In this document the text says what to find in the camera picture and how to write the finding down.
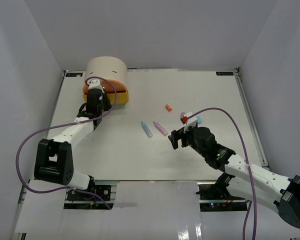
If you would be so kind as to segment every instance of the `purple marker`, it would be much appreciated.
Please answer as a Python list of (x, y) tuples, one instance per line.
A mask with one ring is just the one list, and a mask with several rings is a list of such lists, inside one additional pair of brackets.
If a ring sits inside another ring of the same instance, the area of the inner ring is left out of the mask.
[(159, 123), (157, 123), (157, 122), (154, 121), (153, 124), (156, 127), (156, 129), (158, 129), (159, 132), (163, 134), (163, 136), (167, 136), (168, 135), (167, 130), (165, 130), (164, 127), (161, 126)]

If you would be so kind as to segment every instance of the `cable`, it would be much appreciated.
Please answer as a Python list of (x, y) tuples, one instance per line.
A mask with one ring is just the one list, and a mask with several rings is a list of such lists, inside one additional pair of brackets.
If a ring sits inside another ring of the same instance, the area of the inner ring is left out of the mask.
[(192, 114), (191, 116), (189, 116), (187, 119), (190, 119), (198, 114), (201, 114), (205, 111), (208, 111), (208, 110), (218, 110), (218, 111), (221, 111), (223, 113), (225, 113), (232, 121), (236, 131), (238, 132), (239, 134), (239, 137), (240, 137), (240, 140), (241, 140), (241, 143), (242, 143), (242, 147), (243, 147), (243, 152), (244, 152), (244, 157), (245, 157), (245, 161), (246, 161), (246, 164), (247, 164), (247, 168), (248, 168), (248, 172), (249, 172), (249, 177), (250, 177), (250, 182), (251, 182), (251, 188), (252, 188), (252, 198), (253, 198), (253, 232), (252, 232), (252, 240), (255, 240), (256, 239), (256, 234), (257, 234), (257, 197), (256, 197), (256, 189), (255, 189), (255, 181), (254, 181), (254, 178), (252, 176), (252, 171), (251, 171), (251, 167), (249, 165), (249, 160), (248, 160), (248, 153), (247, 153), (247, 148), (246, 148), (246, 145), (245, 145), (245, 142), (244, 142), (244, 138), (242, 137), (242, 134), (239, 130), (239, 127), (238, 125), (236, 124), (235, 120), (233, 119), (233, 117), (225, 110), (223, 110), (222, 108), (219, 108), (219, 107), (209, 107), (209, 108), (205, 108), (203, 110), (200, 110), (194, 114)]
[(250, 212), (251, 205), (252, 205), (251, 203), (252, 202), (249, 201), (248, 210), (246, 211), (245, 218), (244, 218), (243, 230), (242, 230), (242, 240), (246, 240), (246, 225), (247, 225), (248, 216), (249, 216), (249, 212)]
[[(92, 118), (92, 119), (88, 119), (88, 120), (84, 120), (84, 121), (79, 121), (78, 123), (79, 124), (84, 124), (84, 123), (88, 123), (88, 122), (92, 122), (92, 121), (95, 121), (95, 120), (99, 120), (99, 119), (102, 119), (104, 118), (105, 116), (107, 116), (113, 109), (114, 109), (114, 106), (116, 105), (117, 103), (117, 90), (115, 88), (115, 86), (108, 80), (102, 78), (102, 77), (99, 77), (99, 76), (91, 76), (89, 78), (87, 78), (85, 80), (85, 82), (87, 82), (88, 80), (90, 79), (100, 79), (100, 80), (103, 80), (105, 81), (106, 83), (108, 83), (114, 90), (114, 102), (113, 102), (113, 105), (111, 106), (111, 108), (109, 109), (109, 111), (102, 115), (102, 116), (98, 116), (98, 117), (95, 117), (95, 118)], [(42, 132), (45, 132), (45, 131), (48, 131), (48, 130), (52, 130), (52, 129), (58, 129), (58, 128), (63, 128), (63, 127), (69, 127), (69, 126), (73, 126), (73, 125), (76, 125), (78, 124), (77, 122), (71, 122), (71, 123), (66, 123), (66, 124), (61, 124), (61, 125), (57, 125), (57, 126), (50, 126), (50, 127), (46, 127), (46, 128), (43, 128), (41, 130), (38, 130), (38, 131), (35, 131), (33, 133), (31, 133), (29, 136), (27, 136), (23, 141), (22, 143), (20, 144), (17, 152), (16, 152), (16, 156), (15, 156), (15, 168), (16, 168), (16, 173), (18, 175), (18, 178), (20, 180), (20, 182), (22, 183), (22, 185), (30, 192), (32, 193), (35, 193), (35, 194), (48, 194), (48, 193), (52, 193), (52, 192), (55, 192), (55, 191), (58, 191), (58, 190), (61, 190), (61, 189), (69, 189), (70, 187), (68, 186), (62, 186), (62, 187), (57, 187), (57, 188), (54, 188), (54, 189), (51, 189), (51, 190), (46, 190), (46, 191), (38, 191), (38, 190), (35, 190), (35, 189), (32, 189), (31, 187), (29, 187), (27, 185), (27, 183), (25, 182), (25, 180), (23, 179), (22, 175), (21, 175), (21, 171), (20, 171), (20, 166), (19, 166), (19, 158), (20, 158), (20, 153), (21, 153), (21, 150), (23, 148), (23, 146), (25, 145), (25, 143), (30, 139), (32, 138), (33, 136), (39, 134), (39, 133), (42, 133)], [(75, 189), (75, 191), (77, 191), (78, 193), (83, 193), (83, 194), (90, 194), (90, 195), (93, 195), (97, 198), (99, 198), (109, 209), (111, 209), (109, 207), (109, 205), (103, 200), (101, 199), (101, 197), (99, 197), (97, 194), (95, 193), (92, 193), (92, 192), (88, 192), (88, 191), (82, 191), (82, 190), (78, 190), (78, 189)]]

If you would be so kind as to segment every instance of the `orange object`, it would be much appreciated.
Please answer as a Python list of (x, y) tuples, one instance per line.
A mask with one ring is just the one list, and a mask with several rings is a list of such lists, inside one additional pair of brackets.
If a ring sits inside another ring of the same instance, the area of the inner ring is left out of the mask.
[(168, 104), (165, 105), (165, 108), (166, 108), (169, 112), (172, 111), (172, 108), (171, 108)]

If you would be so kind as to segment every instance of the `purple cable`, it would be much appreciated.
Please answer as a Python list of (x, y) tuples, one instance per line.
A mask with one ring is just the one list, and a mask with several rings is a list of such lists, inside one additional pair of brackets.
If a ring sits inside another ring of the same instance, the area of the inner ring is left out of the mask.
[[(245, 142), (244, 142), (244, 138), (242, 137), (241, 132), (239, 130), (239, 127), (236, 124), (233, 117), (227, 111), (223, 110), (222, 108), (219, 108), (219, 107), (205, 108), (205, 109), (200, 110), (200, 111), (194, 113), (193, 115), (189, 116), (187, 119), (190, 119), (190, 118), (192, 118), (192, 117), (194, 117), (198, 114), (201, 114), (205, 111), (208, 111), (208, 110), (218, 110), (218, 111), (221, 111), (221, 112), (225, 113), (231, 119), (233, 125), (235, 126), (236, 131), (239, 134), (239, 137), (240, 137), (240, 140), (241, 140), (241, 143), (242, 143), (242, 147), (243, 147), (245, 161), (246, 161), (246, 164), (248, 164), (248, 172), (249, 172), (251, 188), (252, 188), (252, 198), (253, 198), (253, 232), (252, 232), (252, 240), (255, 240), (256, 239), (256, 234), (257, 234), (257, 197), (256, 197), (255, 181), (254, 181), (254, 178), (252, 176), (251, 167), (249, 166), (248, 153), (247, 153), (247, 148), (246, 148), (246, 145), (245, 145)], [(250, 212), (250, 208), (246, 212), (246, 216), (247, 216), (246, 218), (247, 219), (248, 219), (249, 212)]]
[[(48, 194), (48, 193), (52, 193), (52, 192), (55, 192), (55, 191), (58, 191), (58, 190), (61, 190), (61, 189), (69, 189), (70, 188), (68, 186), (62, 186), (62, 187), (57, 187), (57, 188), (54, 188), (54, 189), (51, 189), (51, 190), (38, 191), (38, 190), (32, 189), (31, 187), (29, 187), (27, 185), (27, 183), (23, 179), (23, 177), (21, 175), (21, 172), (20, 172), (19, 158), (20, 158), (21, 149), (23, 148), (23, 146), (25, 145), (25, 143), (30, 138), (32, 138), (33, 136), (35, 136), (35, 135), (37, 135), (39, 133), (42, 133), (42, 132), (45, 132), (45, 131), (48, 131), (48, 130), (63, 128), (63, 127), (69, 127), (69, 126), (73, 126), (73, 125), (77, 125), (77, 124), (84, 124), (84, 123), (88, 123), (88, 122), (95, 121), (95, 120), (98, 120), (98, 119), (102, 119), (103, 117), (107, 116), (114, 109), (114, 106), (117, 103), (117, 90), (116, 90), (115, 86), (110, 81), (108, 81), (108, 80), (106, 80), (106, 79), (104, 79), (102, 77), (99, 77), (99, 76), (91, 76), (91, 77), (87, 78), (85, 82), (87, 82), (90, 79), (100, 79), (100, 80), (103, 80), (103, 81), (105, 81), (106, 83), (108, 83), (113, 88), (113, 90), (114, 90), (114, 102), (113, 102), (113, 105), (111, 106), (111, 108), (109, 109), (109, 111), (106, 114), (102, 115), (102, 116), (98, 116), (98, 117), (95, 117), (95, 118), (92, 118), (92, 119), (88, 119), (88, 120), (84, 120), (84, 121), (79, 121), (78, 123), (77, 122), (71, 122), (71, 123), (61, 124), (61, 125), (57, 125), (57, 126), (46, 127), (44, 129), (41, 129), (41, 130), (38, 130), (38, 131), (35, 131), (35, 132), (31, 133), (29, 136), (27, 136), (23, 140), (23, 142), (20, 144), (20, 146), (19, 146), (19, 148), (18, 148), (18, 150), (16, 152), (16, 156), (15, 156), (15, 168), (16, 168), (16, 173), (18, 175), (18, 178), (19, 178), (20, 182), (30, 192), (33, 192), (35, 194)], [(77, 191), (79, 193), (89, 194), (89, 195), (95, 196), (98, 199), (100, 199), (107, 206), (108, 209), (111, 209), (109, 207), (109, 205), (100, 196), (98, 196), (96, 193), (92, 193), (92, 192), (88, 192), (88, 191), (82, 191), (82, 190), (78, 190), (78, 189), (75, 189), (75, 191)]]
[(250, 212), (251, 205), (252, 205), (251, 201), (248, 201), (248, 202), (249, 202), (249, 206), (248, 206), (248, 210), (246, 211), (244, 223), (243, 223), (242, 240), (246, 240), (246, 225), (247, 225), (248, 216), (249, 216), (249, 212)]

